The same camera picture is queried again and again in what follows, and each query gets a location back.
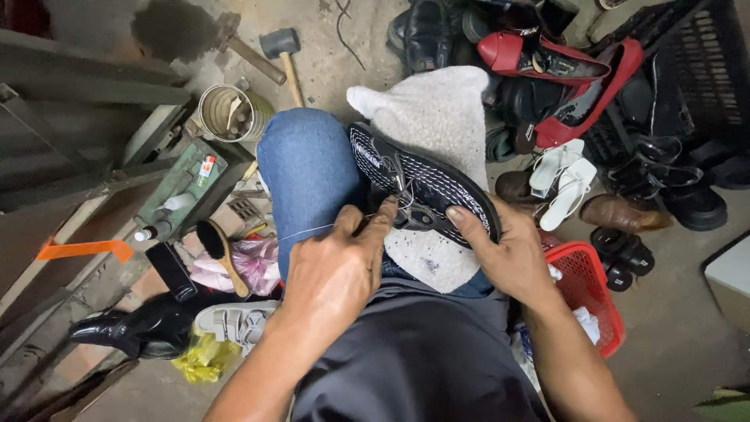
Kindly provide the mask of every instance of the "denim pant leg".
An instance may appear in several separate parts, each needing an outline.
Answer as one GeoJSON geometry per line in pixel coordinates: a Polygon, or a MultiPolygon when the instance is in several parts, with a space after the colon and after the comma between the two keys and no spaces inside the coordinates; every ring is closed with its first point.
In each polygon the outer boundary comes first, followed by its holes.
{"type": "MultiPolygon", "coordinates": [[[[257,148],[263,181],[271,191],[279,241],[281,278],[289,275],[295,243],[330,230],[341,207],[365,209],[369,181],[357,170],[344,127],[329,113],[295,108],[268,122],[257,148]]],[[[414,279],[387,255],[385,277],[414,279]]],[[[493,286],[480,270],[450,295],[485,297],[493,286]]]]}

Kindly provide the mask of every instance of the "red shoe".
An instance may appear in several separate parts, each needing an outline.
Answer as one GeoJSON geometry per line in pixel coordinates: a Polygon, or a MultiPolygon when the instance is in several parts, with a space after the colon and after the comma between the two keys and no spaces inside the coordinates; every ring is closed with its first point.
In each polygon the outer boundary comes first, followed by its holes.
{"type": "Polygon", "coordinates": [[[525,51],[523,46],[523,37],[501,31],[484,37],[479,41],[477,50],[484,62],[503,76],[537,77],[579,86],[600,80],[611,71],[605,63],[544,38],[532,53],[525,51]]]}
{"type": "Polygon", "coordinates": [[[537,133],[536,146],[550,148],[562,145],[589,130],[615,94],[641,66],[643,57],[641,43],[632,38],[626,38],[603,51],[597,59],[611,63],[616,68],[615,72],[607,79],[579,87],[573,99],[539,123],[534,128],[537,133]]]}

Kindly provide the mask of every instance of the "black bristles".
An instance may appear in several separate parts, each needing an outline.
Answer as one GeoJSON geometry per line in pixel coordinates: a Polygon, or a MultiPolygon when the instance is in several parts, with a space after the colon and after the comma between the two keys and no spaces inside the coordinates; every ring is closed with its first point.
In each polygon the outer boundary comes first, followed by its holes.
{"type": "Polygon", "coordinates": [[[216,228],[206,220],[201,220],[195,224],[195,232],[198,240],[203,244],[208,256],[213,259],[224,258],[224,242],[221,241],[221,235],[216,228]]]}

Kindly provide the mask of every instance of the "hand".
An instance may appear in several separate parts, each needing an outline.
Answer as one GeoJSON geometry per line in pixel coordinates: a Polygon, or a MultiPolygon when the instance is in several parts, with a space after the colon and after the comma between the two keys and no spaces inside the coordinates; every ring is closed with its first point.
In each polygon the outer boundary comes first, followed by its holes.
{"type": "Polygon", "coordinates": [[[322,354],[357,319],[380,286],[383,239],[397,207],[395,197],[386,198],[358,232],[362,212],[346,205],[330,234],[294,245],[284,299],[267,329],[294,327],[297,333],[309,333],[313,344],[308,346],[322,354]]]}
{"type": "Polygon", "coordinates": [[[484,274],[493,285],[523,304],[554,288],[542,242],[534,221],[489,194],[503,229],[500,242],[490,240],[482,223],[469,210],[451,206],[445,213],[474,249],[484,274]]]}

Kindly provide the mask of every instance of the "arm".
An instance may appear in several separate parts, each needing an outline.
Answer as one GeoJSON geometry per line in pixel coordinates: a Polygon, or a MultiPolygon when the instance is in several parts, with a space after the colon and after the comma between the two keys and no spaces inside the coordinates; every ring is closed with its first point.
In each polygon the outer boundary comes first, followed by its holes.
{"type": "Polygon", "coordinates": [[[534,367],[553,416],[560,421],[636,420],[599,351],[554,286],[533,221],[496,197],[492,200],[503,229],[499,244],[465,209],[454,206],[447,216],[495,287],[523,304],[534,367]]]}
{"type": "Polygon", "coordinates": [[[361,231],[362,213],[345,206],[328,236],[292,248],[281,306],[214,399],[204,422],[286,419],[299,380],[380,286],[383,238],[397,206],[395,198],[386,199],[361,231]]]}

